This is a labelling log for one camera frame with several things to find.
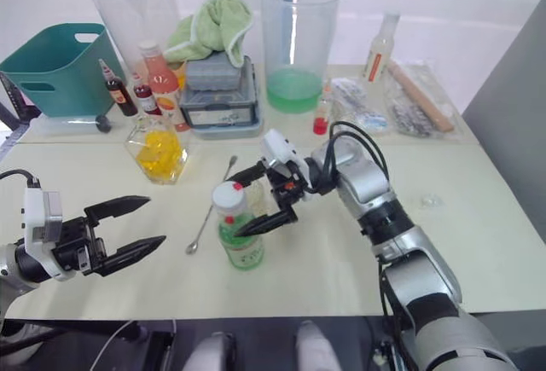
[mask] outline green cloth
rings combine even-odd
[[[225,51],[235,67],[245,59],[242,40],[253,23],[253,13],[242,0],[207,0],[197,14],[186,17],[167,42],[168,62],[202,60],[213,51]]]

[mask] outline metal spoon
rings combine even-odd
[[[224,178],[222,178],[222,182],[225,181],[226,177],[228,177],[229,171],[231,171],[231,167],[235,165],[236,161],[237,161],[236,155],[233,155],[231,158],[229,158],[228,169],[226,169],[224,173]],[[188,244],[188,247],[186,247],[186,254],[195,254],[195,252],[197,252],[197,248],[199,247],[199,238],[203,234],[203,230],[205,229],[208,218],[211,216],[211,212],[212,212],[212,205],[211,207],[208,208],[208,212],[206,213],[205,220],[203,221],[203,224],[201,225],[201,228],[199,229],[199,232],[197,233],[195,240],[192,241],[190,244]]]

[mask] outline green liquid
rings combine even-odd
[[[251,213],[243,213],[235,217],[232,224],[221,222],[218,225],[218,234],[228,259],[239,270],[254,269],[264,258],[264,246],[260,236],[235,236],[239,228],[253,219]]]
[[[267,78],[267,96],[271,106],[283,113],[304,113],[317,106],[322,80],[315,74],[296,68],[273,72]]]

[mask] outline plastic measuring cup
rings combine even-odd
[[[335,32],[339,0],[261,0],[270,104],[284,113],[313,109]]]
[[[176,0],[93,0],[125,64],[142,77],[148,71],[138,43],[153,39],[162,49],[180,16]]]

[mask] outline orange bottle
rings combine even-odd
[[[148,68],[148,85],[154,93],[161,113],[172,122],[178,132],[188,130],[189,125],[178,106],[180,99],[178,79],[167,66],[167,62],[161,54],[160,46],[155,41],[149,40],[142,41],[138,44],[138,47]]]

